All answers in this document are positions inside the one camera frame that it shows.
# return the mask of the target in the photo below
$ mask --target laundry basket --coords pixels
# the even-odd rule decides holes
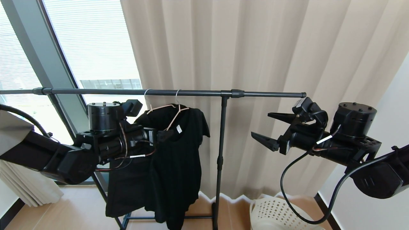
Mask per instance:
[[[311,219],[301,208],[292,206],[301,216]],[[324,230],[302,221],[285,200],[277,197],[253,200],[250,204],[250,221],[252,230]]]

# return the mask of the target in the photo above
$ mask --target black clothing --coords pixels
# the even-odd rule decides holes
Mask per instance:
[[[174,106],[145,111],[135,122],[164,130],[178,112],[178,105]],[[158,144],[153,155],[134,158],[125,169],[110,173],[107,216],[122,216],[145,206],[155,211],[157,222],[181,229],[184,213],[198,199],[202,175],[198,149],[203,135],[210,134],[203,113],[195,108],[181,111],[171,129],[174,135]]]

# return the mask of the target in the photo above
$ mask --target white wall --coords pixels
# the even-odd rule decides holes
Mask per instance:
[[[409,55],[376,109],[368,136],[382,142],[377,156],[391,152],[391,146],[409,144]],[[344,170],[344,166],[337,166],[319,191],[327,205]],[[408,213],[409,189],[380,200],[361,193],[351,178],[341,187],[333,209],[334,217],[344,230],[409,229]]]
[[[0,218],[9,210],[18,197],[0,180]]]

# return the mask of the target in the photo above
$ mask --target tile floor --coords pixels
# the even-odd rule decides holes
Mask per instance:
[[[5,230],[117,230],[115,220],[105,216],[105,202],[94,186],[65,186],[61,188],[64,196],[55,204],[40,207],[24,206]],[[295,202],[305,209],[308,206],[315,213],[307,211],[311,217],[322,216],[315,201]],[[188,215],[207,215],[211,213],[211,204],[205,197],[200,197],[190,206]],[[153,216],[144,209],[136,210],[133,216]],[[249,230],[249,203],[245,199],[229,202],[224,197],[220,199],[219,211],[220,230]],[[166,223],[156,223],[154,220],[131,220],[127,230],[166,230]],[[183,230],[210,230],[211,219],[186,219]]]

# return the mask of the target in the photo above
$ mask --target curtain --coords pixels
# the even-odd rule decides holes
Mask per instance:
[[[32,130],[33,125],[6,111],[0,111],[0,117],[2,155],[19,144]],[[52,179],[3,160],[0,160],[0,180],[28,206],[55,203],[63,196],[63,192]]]
[[[375,106],[409,50],[405,0],[121,0],[145,89],[307,92],[332,117],[338,103]],[[153,106],[174,97],[147,96]],[[219,97],[178,97],[201,109],[211,138],[200,149],[201,190],[215,195]],[[297,99],[229,99],[222,193],[257,198],[279,191],[301,151],[268,151],[250,131],[278,138]],[[306,157],[286,174],[292,195],[314,196],[335,163]]]

